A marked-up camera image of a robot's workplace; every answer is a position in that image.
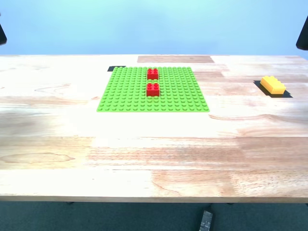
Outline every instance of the wooden table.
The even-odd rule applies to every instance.
[[[97,113],[112,65],[190,66],[210,112]],[[0,57],[1,200],[308,203],[307,136],[297,56]]]

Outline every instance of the lighter wood panel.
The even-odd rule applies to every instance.
[[[97,113],[111,65],[190,66],[210,112]],[[307,203],[307,94],[297,56],[0,56],[0,200]]]
[[[208,55],[144,55],[138,57],[138,63],[213,63]]]

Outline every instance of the floor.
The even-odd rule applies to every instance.
[[[2,231],[198,231],[209,204],[0,202]],[[307,231],[305,204],[213,204],[213,231]]]

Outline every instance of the lego baseplate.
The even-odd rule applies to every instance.
[[[157,68],[159,78],[147,80]],[[159,96],[146,96],[146,85],[159,83]],[[115,67],[97,112],[209,112],[190,67]]]

